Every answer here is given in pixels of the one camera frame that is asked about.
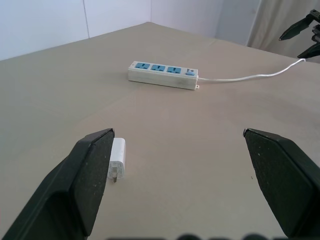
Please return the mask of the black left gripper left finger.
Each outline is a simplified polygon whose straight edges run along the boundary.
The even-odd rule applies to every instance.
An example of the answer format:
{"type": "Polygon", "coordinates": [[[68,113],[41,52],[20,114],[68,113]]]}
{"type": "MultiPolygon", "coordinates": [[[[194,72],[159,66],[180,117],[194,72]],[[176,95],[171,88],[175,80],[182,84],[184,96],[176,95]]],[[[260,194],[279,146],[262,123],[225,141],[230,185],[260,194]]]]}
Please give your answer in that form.
{"type": "Polygon", "coordinates": [[[86,240],[104,195],[115,133],[86,135],[42,180],[5,240],[86,240]]]}

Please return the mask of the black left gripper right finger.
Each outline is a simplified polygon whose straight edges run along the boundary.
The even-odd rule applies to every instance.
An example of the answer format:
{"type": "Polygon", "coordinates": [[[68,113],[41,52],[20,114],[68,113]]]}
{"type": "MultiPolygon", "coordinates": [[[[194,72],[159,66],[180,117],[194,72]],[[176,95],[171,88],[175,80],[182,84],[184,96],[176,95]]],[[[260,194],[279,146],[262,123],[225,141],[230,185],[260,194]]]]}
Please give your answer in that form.
{"type": "Polygon", "coordinates": [[[284,234],[320,238],[320,168],[292,140],[246,128],[243,131],[258,185],[284,234]]]}

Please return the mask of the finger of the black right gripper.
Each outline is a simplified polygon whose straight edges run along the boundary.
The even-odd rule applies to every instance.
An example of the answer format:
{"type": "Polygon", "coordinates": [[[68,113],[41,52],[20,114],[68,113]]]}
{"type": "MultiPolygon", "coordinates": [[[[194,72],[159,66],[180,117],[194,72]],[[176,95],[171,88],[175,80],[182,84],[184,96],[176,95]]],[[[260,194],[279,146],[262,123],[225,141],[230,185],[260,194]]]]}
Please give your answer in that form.
{"type": "Polygon", "coordinates": [[[295,37],[296,35],[300,34],[301,31],[307,29],[312,22],[312,18],[305,17],[304,19],[294,23],[287,30],[285,30],[279,37],[279,40],[284,41],[295,37]]]}
{"type": "Polygon", "coordinates": [[[320,55],[320,43],[316,43],[297,56],[298,59],[309,59],[320,55]]]}

